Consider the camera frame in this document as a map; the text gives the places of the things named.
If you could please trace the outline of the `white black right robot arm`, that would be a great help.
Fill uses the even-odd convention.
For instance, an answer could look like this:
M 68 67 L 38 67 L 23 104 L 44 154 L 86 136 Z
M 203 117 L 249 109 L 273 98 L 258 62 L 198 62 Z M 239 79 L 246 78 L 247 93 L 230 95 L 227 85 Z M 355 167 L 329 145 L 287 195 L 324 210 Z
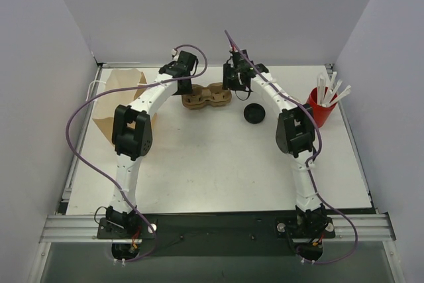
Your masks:
M 276 144 L 291 160 L 297 222 L 306 229 L 326 227 L 329 219 L 311 179 L 317 156 L 312 108 L 288 95 L 264 65 L 248 59 L 246 50 L 230 49 L 230 58 L 223 65 L 223 88 L 256 93 L 274 110 L 278 119 Z

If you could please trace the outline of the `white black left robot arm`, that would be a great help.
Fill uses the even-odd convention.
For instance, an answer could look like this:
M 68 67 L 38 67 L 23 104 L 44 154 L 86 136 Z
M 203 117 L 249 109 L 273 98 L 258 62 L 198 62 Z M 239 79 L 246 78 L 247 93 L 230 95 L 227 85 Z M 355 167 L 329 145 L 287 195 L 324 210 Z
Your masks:
M 120 237 L 130 237 L 141 228 L 142 219 L 135 211 L 135 192 L 142 159 L 152 146 L 152 118 L 169 97 L 192 92 L 189 77 L 197 65 L 194 54 L 173 53 L 173 60 L 160 68 L 151 86 L 115 110 L 112 142 L 117 154 L 115 181 L 119 186 L 113 192 L 105 219 Z

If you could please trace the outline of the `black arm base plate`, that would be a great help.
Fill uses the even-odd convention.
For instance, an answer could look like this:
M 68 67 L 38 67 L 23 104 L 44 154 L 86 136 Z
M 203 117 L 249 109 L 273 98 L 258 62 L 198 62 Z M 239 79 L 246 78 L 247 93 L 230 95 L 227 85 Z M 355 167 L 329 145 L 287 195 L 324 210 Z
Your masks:
M 123 262 L 147 256 L 291 256 L 323 254 L 323 239 L 335 238 L 324 209 L 226 213 L 119 213 L 108 207 L 95 217 L 97 238 L 111 241 Z

